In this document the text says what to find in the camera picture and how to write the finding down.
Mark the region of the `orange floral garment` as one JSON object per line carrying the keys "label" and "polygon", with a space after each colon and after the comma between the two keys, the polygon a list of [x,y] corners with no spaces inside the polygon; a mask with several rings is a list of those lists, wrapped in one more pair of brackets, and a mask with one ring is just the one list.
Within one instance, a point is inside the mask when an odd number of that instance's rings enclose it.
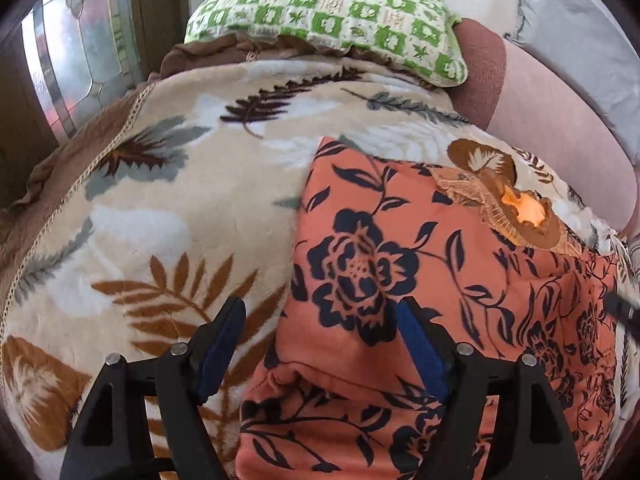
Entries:
{"label": "orange floral garment", "polygon": [[595,479],[610,447],[617,261],[556,217],[493,229],[448,167],[395,162],[324,138],[311,163],[291,291],[244,396],[241,479],[409,479],[444,408],[402,340],[407,297],[484,356],[538,359]]}

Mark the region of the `pink quilted bolster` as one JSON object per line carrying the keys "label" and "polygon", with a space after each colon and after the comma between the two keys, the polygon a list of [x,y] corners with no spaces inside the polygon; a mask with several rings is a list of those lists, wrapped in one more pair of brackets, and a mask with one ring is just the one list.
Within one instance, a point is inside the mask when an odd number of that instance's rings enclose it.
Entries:
{"label": "pink quilted bolster", "polygon": [[639,171],[591,107],[552,70],[477,21],[454,26],[469,75],[448,91],[472,124],[540,157],[585,204],[639,234]]}

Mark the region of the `stained glass window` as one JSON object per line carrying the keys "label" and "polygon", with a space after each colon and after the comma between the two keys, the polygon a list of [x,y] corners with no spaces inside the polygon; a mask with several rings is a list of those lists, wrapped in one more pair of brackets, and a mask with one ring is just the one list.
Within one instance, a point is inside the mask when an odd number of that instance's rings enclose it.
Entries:
{"label": "stained glass window", "polygon": [[59,144],[143,80],[131,0],[37,0],[21,28],[32,85]]}

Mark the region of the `green white patterned pillow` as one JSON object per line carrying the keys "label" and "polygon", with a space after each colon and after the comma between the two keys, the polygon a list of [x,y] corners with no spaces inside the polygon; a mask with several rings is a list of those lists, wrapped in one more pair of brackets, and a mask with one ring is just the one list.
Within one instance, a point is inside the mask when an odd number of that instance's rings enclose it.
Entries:
{"label": "green white patterned pillow", "polygon": [[440,88],[468,78],[445,0],[205,0],[186,24],[187,42],[238,30],[255,38],[288,35],[315,47],[365,50]]}

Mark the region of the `beige leaf-print blanket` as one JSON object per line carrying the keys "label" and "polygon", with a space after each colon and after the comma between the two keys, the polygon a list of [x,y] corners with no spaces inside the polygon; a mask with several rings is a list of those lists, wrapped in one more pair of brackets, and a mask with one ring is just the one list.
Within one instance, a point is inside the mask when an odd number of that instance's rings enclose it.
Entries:
{"label": "beige leaf-print blanket", "polygon": [[[242,404],[291,291],[303,192],[318,146],[450,167],[465,139],[511,155],[515,186],[551,200],[586,247],[617,261],[637,299],[637,257],[555,170],[472,124],[448,91],[362,56],[240,37],[176,47],[160,78],[93,119],[32,175],[1,222],[1,392],[40,479],[61,479],[68,440],[111,353],[160,356],[235,296],[244,330],[198,410],[235,473]],[[601,478],[638,442],[639,347],[615,324],[616,395]]]}

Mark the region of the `grey pillow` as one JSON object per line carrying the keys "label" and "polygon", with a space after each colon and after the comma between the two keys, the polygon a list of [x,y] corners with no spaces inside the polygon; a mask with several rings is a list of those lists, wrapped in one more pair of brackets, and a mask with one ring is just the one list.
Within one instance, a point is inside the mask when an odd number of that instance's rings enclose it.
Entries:
{"label": "grey pillow", "polygon": [[518,0],[506,38],[560,76],[639,161],[639,55],[602,0]]}

